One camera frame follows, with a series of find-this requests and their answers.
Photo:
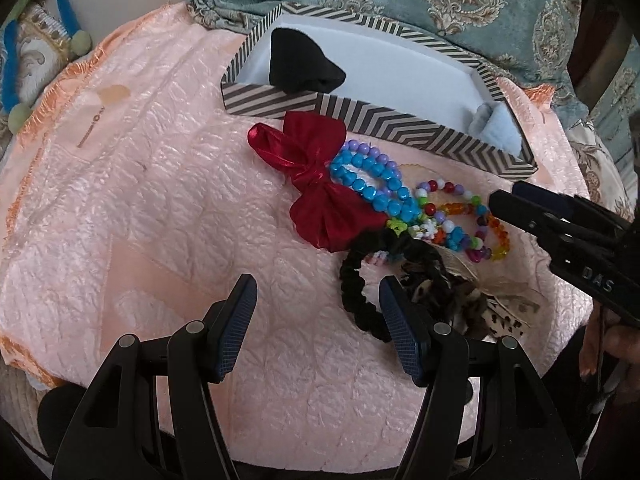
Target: pink quilted blanket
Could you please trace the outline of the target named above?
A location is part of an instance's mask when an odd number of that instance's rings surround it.
[[[225,113],[220,77],[241,41],[193,24],[183,5],[165,7],[116,31],[48,91],[1,176],[2,355],[45,384],[88,384],[121,334],[171,334],[250,272],[255,315],[235,371],[213,390],[233,458],[302,470],[395,466],[423,391],[392,345],[343,311],[341,254],[296,235],[288,209],[297,192],[247,145],[256,121]],[[500,84],[542,167],[532,180],[587,196],[555,115]],[[466,165],[377,143],[426,178],[484,197],[509,189]],[[591,302],[548,272],[528,235],[510,234],[507,259],[477,272],[546,297],[550,308],[522,341],[544,372]],[[363,269],[372,300],[384,273]],[[168,427],[166,396],[161,403]],[[473,410],[461,438],[473,432]]]

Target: striped box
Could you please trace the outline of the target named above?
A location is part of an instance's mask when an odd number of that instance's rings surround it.
[[[350,132],[390,140],[446,156],[508,180],[525,180],[538,170],[533,152],[522,134],[522,130],[520,130],[522,158],[517,158],[475,137],[391,108],[319,92],[300,92],[287,95],[269,85],[236,83],[236,78],[255,44],[283,12],[353,23],[393,34],[427,48],[433,48],[475,69],[492,98],[495,101],[506,102],[494,76],[486,66],[456,46],[385,18],[326,7],[282,3],[265,16],[249,33],[222,76],[220,88],[228,113],[281,119],[288,110],[315,111],[318,114],[344,121]]]

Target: person's hand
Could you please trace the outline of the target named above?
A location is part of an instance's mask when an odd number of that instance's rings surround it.
[[[594,302],[593,312],[587,323],[582,349],[580,350],[580,376],[583,378],[594,375],[598,370],[601,312],[600,305]],[[631,402],[640,397],[640,330],[618,324],[620,318],[616,314],[608,309],[605,309],[605,312],[604,351],[631,364],[626,378],[618,387],[616,400]]]

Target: red ribbon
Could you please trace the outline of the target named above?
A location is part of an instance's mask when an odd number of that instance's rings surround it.
[[[344,251],[365,229],[382,229],[384,213],[353,189],[332,182],[327,165],[347,136],[342,121],[312,112],[287,112],[282,131],[255,124],[249,145],[272,168],[291,177],[302,195],[289,209],[296,231],[318,249]]]

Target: green bead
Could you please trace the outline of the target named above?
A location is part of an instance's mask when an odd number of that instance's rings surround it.
[[[395,231],[398,236],[409,228],[407,224],[397,218],[387,220],[386,226]]]
[[[25,103],[18,103],[15,105],[9,112],[9,117],[7,119],[9,131],[12,134],[17,135],[30,116],[31,108],[29,108]]]
[[[91,50],[91,36],[86,30],[78,30],[71,38],[71,50],[76,56],[84,56]]]

